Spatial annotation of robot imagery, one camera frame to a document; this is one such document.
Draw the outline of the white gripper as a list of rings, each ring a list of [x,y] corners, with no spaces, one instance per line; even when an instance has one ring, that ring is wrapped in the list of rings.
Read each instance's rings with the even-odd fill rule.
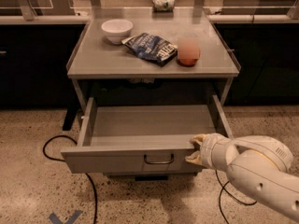
[[[195,151],[185,157],[185,161],[194,165],[225,172],[229,164],[235,160],[239,152],[233,140],[218,133],[196,134],[190,139],[193,145],[201,146],[200,152]]]

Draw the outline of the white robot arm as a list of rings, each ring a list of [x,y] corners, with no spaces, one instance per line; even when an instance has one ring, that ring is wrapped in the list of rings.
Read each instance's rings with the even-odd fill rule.
[[[195,151],[185,161],[226,173],[240,192],[296,222],[299,177],[290,175],[293,155],[275,138],[250,135],[227,138],[219,133],[190,139]]]

